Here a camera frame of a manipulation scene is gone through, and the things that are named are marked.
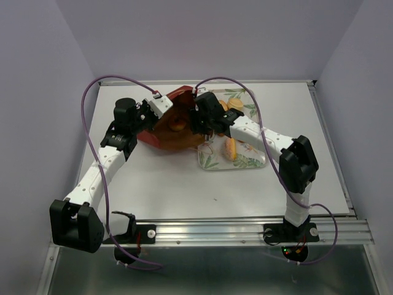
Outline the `round pale bread roll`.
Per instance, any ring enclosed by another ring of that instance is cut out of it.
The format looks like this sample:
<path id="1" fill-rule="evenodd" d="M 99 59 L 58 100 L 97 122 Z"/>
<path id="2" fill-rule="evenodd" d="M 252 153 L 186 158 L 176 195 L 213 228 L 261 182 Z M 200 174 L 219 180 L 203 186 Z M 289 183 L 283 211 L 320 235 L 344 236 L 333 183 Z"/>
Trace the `round pale bread roll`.
<path id="1" fill-rule="evenodd" d="M 237 109 L 239 111 L 242 111 L 244 108 L 243 102 L 239 98 L 231 98 L 227 102 L 227 107 L 228 109 Z"/>

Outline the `aluminium mounting rail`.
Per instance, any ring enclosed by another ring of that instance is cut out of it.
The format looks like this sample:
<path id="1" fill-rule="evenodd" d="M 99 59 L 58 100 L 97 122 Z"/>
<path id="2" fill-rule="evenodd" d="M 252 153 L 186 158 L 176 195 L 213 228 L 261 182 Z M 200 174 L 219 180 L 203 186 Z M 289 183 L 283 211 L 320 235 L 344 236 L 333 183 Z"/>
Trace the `aluminium mounting rail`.
<path id="1" fill-rule="evenodd" d="M 154 245 L 144 247 L 226 247 L 269 246 L 263 240 L 263 225 L 282 223 L 281 219 L 224 219 L 199 221 L 135 221 L 126 216 L 111 220 L 110 232 L 101 245 L 116 242 L 114 236 L 124 234 L 135 224 L 155 224 Z M 368 222 L 354 218 L 314 218 L 320 241 L 308 245 L 372 245 L 374 239 Z"/>

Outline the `long orange baguette bread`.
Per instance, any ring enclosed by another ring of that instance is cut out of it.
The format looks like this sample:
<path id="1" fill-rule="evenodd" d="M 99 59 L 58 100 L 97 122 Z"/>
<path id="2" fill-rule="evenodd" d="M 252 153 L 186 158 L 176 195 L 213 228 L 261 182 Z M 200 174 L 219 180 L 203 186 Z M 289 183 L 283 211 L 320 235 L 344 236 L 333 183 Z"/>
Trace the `long orange baguette bread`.
<path id="1" fill-rule="evenodd" d="M 227 106 L 226 102 L 224 102 L 223 100 L 219 100 L 219 103 L 220 103 L 220 105 L 223 107 L 223 109 L 224 109 L 225 112 L 228 111 L 228 106 Z M 224 136 L 223 133 L 218 133 L 218 135 L 219 135 L 220 137 L 223 137 L 223 136 Z"/>

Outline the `brown ring bagel bread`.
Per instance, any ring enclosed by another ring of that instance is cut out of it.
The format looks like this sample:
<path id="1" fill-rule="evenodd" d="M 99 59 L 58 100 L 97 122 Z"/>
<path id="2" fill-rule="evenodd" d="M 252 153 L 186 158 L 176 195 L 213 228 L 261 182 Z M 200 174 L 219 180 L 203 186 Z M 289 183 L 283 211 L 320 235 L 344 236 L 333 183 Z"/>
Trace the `brown ring bagel bread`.
<path id="1" fill-rule="evenodd" d="M 168 121 L 168 127 L 173 132 L 180 132 L 182 131 L 187 125 L 187 122 L 184 119 L 170 119 Z"/>

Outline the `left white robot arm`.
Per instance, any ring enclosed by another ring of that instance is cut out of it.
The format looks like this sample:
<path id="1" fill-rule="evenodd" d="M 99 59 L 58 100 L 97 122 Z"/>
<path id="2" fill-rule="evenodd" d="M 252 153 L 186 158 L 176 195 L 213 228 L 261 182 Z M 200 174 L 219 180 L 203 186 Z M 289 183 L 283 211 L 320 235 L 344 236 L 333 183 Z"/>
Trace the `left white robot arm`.
<path id="1" fill-rule="evenodd" d="M 114 120 L 109 125 L 94 161 L 77 186 L 63 199 L 50 206 L 50 225 L 54 244 L 96 252 L 108 233 L 97 214 L 109 183 L 126 163 L 137 144 L 138 133 L 158 122 L 150 102 L 141 104 L 132 98 L 115 102 Z"/>

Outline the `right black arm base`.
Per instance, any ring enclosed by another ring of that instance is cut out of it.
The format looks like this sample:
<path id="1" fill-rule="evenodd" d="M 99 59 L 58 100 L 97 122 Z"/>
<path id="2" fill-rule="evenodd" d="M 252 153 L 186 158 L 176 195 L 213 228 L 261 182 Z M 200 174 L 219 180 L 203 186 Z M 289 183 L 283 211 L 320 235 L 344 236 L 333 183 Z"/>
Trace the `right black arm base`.
<path id="1" fill-rule="evenodd" d="M 306 223 L 299 227 L 283 221 L 263 225 L 263 240 L 270 246 L 282 245 L 281 251 L 286 259 L 305 262 L 308 257 L 308 243 L 320 241 L 315 223 Z"/>

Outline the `red brown paper bag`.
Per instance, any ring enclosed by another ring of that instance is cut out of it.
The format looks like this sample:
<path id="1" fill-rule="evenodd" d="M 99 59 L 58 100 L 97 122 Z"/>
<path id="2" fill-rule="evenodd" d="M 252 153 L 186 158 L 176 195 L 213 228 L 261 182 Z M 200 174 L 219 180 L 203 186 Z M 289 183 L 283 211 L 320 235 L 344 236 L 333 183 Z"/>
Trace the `red brown paper bag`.
<path id="1" fill-rule="evenodd" d="M 190 86 L 179 87 L 167 94 L 173 107 L 156 123 L 152 130 L 141 132 L 137 139 L 155 148 L 165 151 L 181 151 L 195 148 L 205 142 L 201 134 L 193 134 L 190 129 L 189 109 L 195 107 Z M 184 119 L 186 127 L 180 132 L 173 132 L 168 127 L 170 119 Z"/>

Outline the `metal serving tongs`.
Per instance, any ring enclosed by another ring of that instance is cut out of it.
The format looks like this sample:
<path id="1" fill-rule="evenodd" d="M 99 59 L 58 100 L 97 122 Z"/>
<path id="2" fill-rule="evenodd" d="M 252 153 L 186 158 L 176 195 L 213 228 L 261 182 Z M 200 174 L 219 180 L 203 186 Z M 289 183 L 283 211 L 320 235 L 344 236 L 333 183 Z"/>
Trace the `metal serving tongs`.
<path id="1" fill-rule="evenodd" d="M 210 142 L 213 139 L 214 139 L 214 133 L 213 132 L 205 135 L 205 141 Z"/>

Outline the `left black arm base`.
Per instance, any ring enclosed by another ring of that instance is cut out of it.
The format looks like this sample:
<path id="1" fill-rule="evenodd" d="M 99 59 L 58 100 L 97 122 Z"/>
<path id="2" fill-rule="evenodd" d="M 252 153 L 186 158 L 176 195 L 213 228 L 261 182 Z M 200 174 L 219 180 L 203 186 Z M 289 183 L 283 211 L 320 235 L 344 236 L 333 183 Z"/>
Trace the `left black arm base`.
<path id="1" fill-rule="evenodd" d="M 155 224 L 135 224 L 124 234 L 115 235 L 114 238 L 128 254 L 139 258 L 142 246 L 155 244 L 156 230 Z"/>

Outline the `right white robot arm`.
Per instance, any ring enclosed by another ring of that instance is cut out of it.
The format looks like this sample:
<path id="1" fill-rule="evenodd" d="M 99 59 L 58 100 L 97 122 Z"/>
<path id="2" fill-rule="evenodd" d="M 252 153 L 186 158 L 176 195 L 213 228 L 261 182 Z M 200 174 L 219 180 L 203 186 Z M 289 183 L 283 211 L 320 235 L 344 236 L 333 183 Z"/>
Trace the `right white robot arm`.
<path id="1" fill-rule="evenodd" d="M 309 218 L 309 192 L 319 169 L 310 140 L 301 135 L 291 138 L 254 122 L 237 109 L 225 110 L 212 92 L 192 92 L 195 107 L 190 109 L 190 128 L 194 134 L 222 133 L 262 151 L 277 169 L 279 182 L 287 194 L 282 225 L 284 236 L 296 240 L 305 232 Z"/>

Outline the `floral patterned tray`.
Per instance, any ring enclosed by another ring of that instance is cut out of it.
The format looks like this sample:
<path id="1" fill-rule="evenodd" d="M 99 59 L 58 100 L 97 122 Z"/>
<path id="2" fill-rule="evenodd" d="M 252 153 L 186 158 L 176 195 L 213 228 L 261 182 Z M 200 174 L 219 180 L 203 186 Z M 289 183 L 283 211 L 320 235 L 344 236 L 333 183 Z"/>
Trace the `floral patterned tray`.
<path id="1" fill-rule="evenodd" d="M 241 88 L 211 90 L 222 105 L 239 107 L 239 110 L 254 122 L 258 121 L 255 104 L 251 96 Z M 200 167 L 207 171 L 263 168 L 267 159 L 262 151 L 250 144 L 213 134 L 197 147 Z"/>

